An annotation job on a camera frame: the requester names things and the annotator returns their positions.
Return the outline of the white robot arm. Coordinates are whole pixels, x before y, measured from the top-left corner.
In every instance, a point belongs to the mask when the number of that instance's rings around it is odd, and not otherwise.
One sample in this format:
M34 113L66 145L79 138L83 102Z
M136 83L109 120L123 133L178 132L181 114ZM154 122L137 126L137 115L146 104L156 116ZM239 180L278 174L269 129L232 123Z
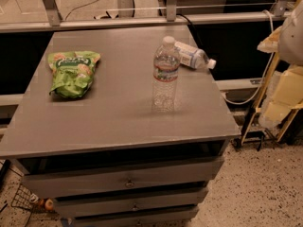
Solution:
M262 103L259 124L273 128L303 100L303 2L300 2L283 25L258 45L265 53L278 53L290 64L284 72L274 72Z

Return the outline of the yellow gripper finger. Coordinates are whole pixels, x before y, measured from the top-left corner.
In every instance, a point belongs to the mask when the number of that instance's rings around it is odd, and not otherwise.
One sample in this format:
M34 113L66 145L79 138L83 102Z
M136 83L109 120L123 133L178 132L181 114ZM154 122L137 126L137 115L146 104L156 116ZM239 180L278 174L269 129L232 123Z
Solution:
M257 50L264 53L275 53L278 51L278 41L280 36L281 27L275 29L267 38L261 41Z
M275 71L261 105L258 122L262 127L277 126L303 100L303 67L290 65L283 73Z

